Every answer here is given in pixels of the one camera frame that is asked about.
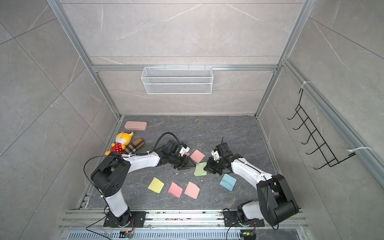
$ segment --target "yellow sticky note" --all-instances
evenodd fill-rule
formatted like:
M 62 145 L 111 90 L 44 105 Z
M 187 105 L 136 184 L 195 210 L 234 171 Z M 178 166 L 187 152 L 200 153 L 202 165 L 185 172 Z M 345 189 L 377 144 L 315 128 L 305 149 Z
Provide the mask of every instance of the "yellow sticky note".
M 164 183 L 154 177 L 151 184 L 148 186 L 148 189 L 154 192 L 160 193 L 161 190 L 163 189 L 163 186 L 164 186 Z

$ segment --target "black hook rack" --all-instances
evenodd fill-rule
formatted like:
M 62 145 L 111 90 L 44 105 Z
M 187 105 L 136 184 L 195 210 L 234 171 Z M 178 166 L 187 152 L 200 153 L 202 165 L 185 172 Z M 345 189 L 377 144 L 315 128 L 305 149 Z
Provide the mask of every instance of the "black hook rack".
M 312 120 L 309 118 L 309 116 L 307 115 L 307 113 L 305 112 L 305 110 L 303 109 L 303 107 L 300 105 L 301 97 L 303 96 L 303 89 L 300 89 L 299 94 L 301 94 L 301 95 L 300 95 L 299 104 L 298 104 L 297 107 L 295 108 L 296 113 L 293 115 L 293 117 L 291 117 L 291 118 L 287 118 L 287 119 L 288 119 L 288 120 L 292 120 L 296 115 L 298 115 L 298 116 L 300 117 L 300 119 L 301 119 L 301 121 L 302 121 L 303 123 L 302 123 L 298 128 L 293 128 L 293 129 L 294 129 L 294 130 L 298 130 L 298 129 L 300 129 L 300 128 L 304 125 L 304 126 L 307 128 L 308 132 L 310 133 L 310 135 L 309 135 L 307 141 L 306 141 L 305 143 L 303 143 L 303 142 L 301 142 L 301 143 L 304 144 L 304 145 L 307 144 L 307 143 L 309 142 L 310 138 L 312 137 L 312 139 L 314 140 L 314 142 L 315 142 L 316 145 L 317 145 L 317 148 L 316 148 L 313 152 L 311 152 L 311 153 L 305 153 L 305 154 L 310 155 L 310 154 L 313 154 L 314 152 L 316 152 L 317 150 L 320 150 L 320 152 L 321 152 L 321 154 L 323 155 L 325 161 L 327 162 L 326 164 L 322 165 L 321 167 L 313 168 L 313 169 L 316 169 L 316 170 L 317 170 L 317 169 L 320 169 L 320 168 L 322 168 L 322 167 L 325 167 L 326 165 L 328 165 L 328 166 L 330 166 L 330 167 L 333 167 L 333 166 L 335 166 L 336 164 L 339 164 L 339 163 L 341 163 L 341 162 L 347 160 L 348 158 L 355 156 L 356 154 L 353 152 L 353 153 L 349 154 L 348 157 L 344 158 L 344 159 L 341 160 L 341 161 L 338 160 L 338 159 L 336 158 L 336 156 L 333 154 L 331 148 L 328 146 L 327 142 L 324 140 L 323 136 L 321 135 L 321 133 L 319 132 L 319 130 L 317 129 L 317 127 L 313 124 Z M 304 117 L 305 119 L 303 119 L 303 118 L 301 117 L 301 115 L 299 114 L 299 110 L 300 110 L 300 109 L 303 110 L 303 112 L 305 113 L 305 116 L 306 116 L 306 117 Z M 306 124 L 307 120 L 309 120 L 309 121 L 312 123 L 312 125 L 313 125 L 314 128 L 315 128 L 315 130 L 310 131 L 309 127 L 308 127 L 307 124 Z M 323 144 L 319 145 L 319 143 L 316 141 L 315 137 L 313 136 L 313 134 L 314 134 L 315 132 L 317 132 L 317 133 L 320 135 L 320 137 L 321 137 L 321 139 L 322 139 L 322 141 L 323 141 Z M 323 147 L 324 145 L 329 149 L 329 151 L 331 152 L 331 154 L 332 154 L 332 156 L 333 156 L 332 160 L 330 160 L 330 161 L 327 160 L 327 158 L 326 158 L 325 155 L 324 155 L 323 150 L 321 149 L 321 147 Z

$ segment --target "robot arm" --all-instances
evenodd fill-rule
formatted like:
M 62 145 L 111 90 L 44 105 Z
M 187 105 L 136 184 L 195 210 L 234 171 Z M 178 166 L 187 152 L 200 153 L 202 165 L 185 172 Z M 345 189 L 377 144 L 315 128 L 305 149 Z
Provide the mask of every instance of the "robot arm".
M 185 153 L 189 147 L 169 140 L 163 147 L 147 154 L 120 155 L 111 152 L 91 174 L 94 185 L 102 193 L 109 206 L 108 218 L 119 226 L 129 223 L 131 212 L 121 193 L 121 187 L 128 173 L 170 163 L 182 170 L 196 166 Z
M 250 201 L 238 206 L 237 217 L 240 222 L 258 218 L 275 226 L 299 212 L 291 189 L 282 175 L 266 173 L 247 162 L 243 156 L 232 154 L 226 142 L 217 145 L 212 156 L 204 170 L 221 175 L 224 169 L 228 169 L 257 189 L 258 202 Z

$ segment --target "black wire rack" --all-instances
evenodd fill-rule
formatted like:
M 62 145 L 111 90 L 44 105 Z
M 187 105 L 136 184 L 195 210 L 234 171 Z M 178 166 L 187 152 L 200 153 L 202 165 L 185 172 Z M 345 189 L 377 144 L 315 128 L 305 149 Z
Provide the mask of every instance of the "black wire rack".
M 305 143 L 303 143 L 303 142 L 301 142 L 301 143 L 304 144 L 304 145 L 307 144 L 307 143 L 309 142 L 309 140 L 311 139 L 311 137 L 312 137 L 312 139 L 314 140 L 314 142 L 315 142 L 316 145 L 317 145 L 317 148 L 316 148 L 314 151 L 312 151 L 311 153 L 305 153 L 305 154 L 307 154 L 307 155 L 311 155 L 311 154 L 313 154 L 314 152 L 316 152 L 317 150 L 319 150 L 319 151 L 321 152 L 322 156 L 324 157 L 325 161 L 327 162 L 326 164 L 322 165 L 321 167 L 318 167 L 318 168 L 315 168 L 315 167 L 314 167 L 313 169 L 316 169 L 316 170 L 317 170 L 317 169 L 320 169 L 320 168 L 322 168 L 322 167 L 325 167 L 326 165 L 328 165 L 328 166 L 330 166 L 330 167 L 333 167 L 333 166 L 335 166 L 336 164 L 339 164 L 339 163 L 341 163 L 341 162 L 347 160 L 348 158 L 353 157 L 354 155 L 356 155 L 356 154 L 353 152 L 353 153 L 349 154 L 348 157 L 344 158 L 343 160 L 338 160 L 338 159 L 336 158 L 336 156 L 333 154 L 331 148 L 328 146 L 327 142 L 324 140 L 323 136 L 321 135 L 321 133 L 320 133 L 319 130 L 317 129 L 316 125 L 313 124 L 312 120 L 309 118 L 309 116 L 307 115 L 307 113 L 305 112 L 305 110 L 303 109 L 303 107 L 300 105 L 301 97 L 303 96 L 303 89 L 300 89 L 299 94 L 300 94 L 300 100 L 299 100 L 299 104 L 298 104 L 297 107 L 295 108 L 295 111 L 296 111 L 296 112 L 295 112 L 295 114 L 293 115 L 293 117 L 291 117 L 291 118 L 287 118 L 287 119 L 288 119 L 288 120 L 292 120 L 296 115 L 300 117 L 300 119 L 301 119 L 301 121 L 302 121 L 303 123 L 302 123 L 298 128 L 293 128 L 293 129 L 294 129 L 294 130 L 298 130 L 298 129 L 300 129 L 300 128 L 304 125 L 304 126 L 306 127 L 306 129 L 308 130 L 308 132 L 310 133 L 310 135 L 309 135 L 307 141 L 306 141 Z M 302 116 L 299 114 L 299 110 L 302 110 L 302 111 L 303 111 L 303 113 L 304 113 L 304 117 L 302 117 Z M 311 124 L 313 125 L 313 127 L 314 127 L 314 130 L 313 130 L 313 131 L 311 131 L 310 128 L 308 127 L 308 125 L 307 125 L 307 123 L 306 123 L 306 122 L 308 122 L 308 121 L 311 122 Z M 314 133 L 317 133 L 317 134 L 320 136 L 320 138 L 321 138 L 321 141 L 320 141 L 320 142 L 316 141 L 315 137 L 313 136 Z M 325 154 L 324 154 L 324 149 L 322 149 L 322 147 L 328 149 L 329 152 L 331 153 L 330 155 L 331 155 L 331 158 L 332 158 L 332 159 L 331 159 L 330 161 L 328 161 L 327 157 L 325 156 Z

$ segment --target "metal grate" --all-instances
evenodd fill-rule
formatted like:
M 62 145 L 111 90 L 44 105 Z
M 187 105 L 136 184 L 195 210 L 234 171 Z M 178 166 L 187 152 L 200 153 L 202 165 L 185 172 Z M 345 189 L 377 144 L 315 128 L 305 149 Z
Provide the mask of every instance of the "metal grate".
M 173 239 L 199 239 L 199 240 L 210 240 L 210 239 L 225 239 L 227 230 L 135 230 L 132 240 L 173 240 Z M 113 240 L 125 239 L 119 238 L 120 231 L 113 230 L 109 238 Z M 100 240 L 106 239 L 95 233 L 86 230 L 71 230 L 67 240 Z M 233 229 L 228 232 L 228 239 L 240 239 L 240 230 Z
M 148 94 L 211 93 L 211 67 L 146 67 L 141 79 Z

